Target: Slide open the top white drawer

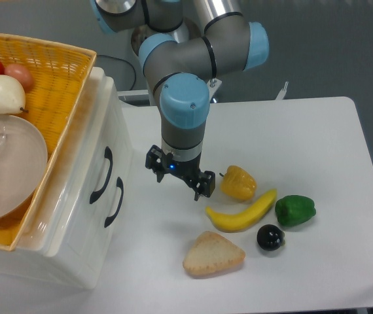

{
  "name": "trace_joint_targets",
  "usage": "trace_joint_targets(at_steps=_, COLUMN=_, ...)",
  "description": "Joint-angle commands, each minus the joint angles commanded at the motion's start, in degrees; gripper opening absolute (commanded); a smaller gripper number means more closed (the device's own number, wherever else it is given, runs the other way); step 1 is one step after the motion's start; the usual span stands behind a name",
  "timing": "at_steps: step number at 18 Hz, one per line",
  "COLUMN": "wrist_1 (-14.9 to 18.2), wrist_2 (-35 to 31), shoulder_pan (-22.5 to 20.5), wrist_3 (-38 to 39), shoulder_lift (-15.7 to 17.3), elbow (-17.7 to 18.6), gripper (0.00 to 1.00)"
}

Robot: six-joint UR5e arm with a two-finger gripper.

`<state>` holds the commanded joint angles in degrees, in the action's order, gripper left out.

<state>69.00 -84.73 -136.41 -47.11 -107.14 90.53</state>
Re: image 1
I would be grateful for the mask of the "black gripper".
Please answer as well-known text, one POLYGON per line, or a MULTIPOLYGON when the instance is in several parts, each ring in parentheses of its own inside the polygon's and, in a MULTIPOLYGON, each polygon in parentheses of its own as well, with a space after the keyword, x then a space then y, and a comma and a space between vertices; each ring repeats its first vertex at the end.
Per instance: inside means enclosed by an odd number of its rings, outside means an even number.
POLYGON ((194 200, 198 201, 201 196, 210 198, 215 189, 215 173, 200 170, 201 154, 189 161, 176 161, 171 153, 164 154, 163 151, 153 145, 146 154, 145 167, 155 175, 158 183, 162 181, 165 174, 173 175, 184 181, 194 191, 194 200))

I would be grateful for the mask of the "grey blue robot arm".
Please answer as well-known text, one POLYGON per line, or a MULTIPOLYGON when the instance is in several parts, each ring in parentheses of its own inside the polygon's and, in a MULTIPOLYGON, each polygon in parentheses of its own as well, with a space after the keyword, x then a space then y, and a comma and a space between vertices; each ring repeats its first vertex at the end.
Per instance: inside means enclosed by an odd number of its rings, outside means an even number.
POLYGON ((162 144, 148 151, 146 167, 158 181, 170 174, 196 196, 210 197, 216 176, 200 169, 211 101, 207 84, 263 64, 270 51, 266 30, 245 20, 238 1, 195 1, 204 33, 183 42, 173 36, 184 23, 181 1, 92 1, 91 6, 105 32, 151 30, 138 59, 160 112, 162 144))

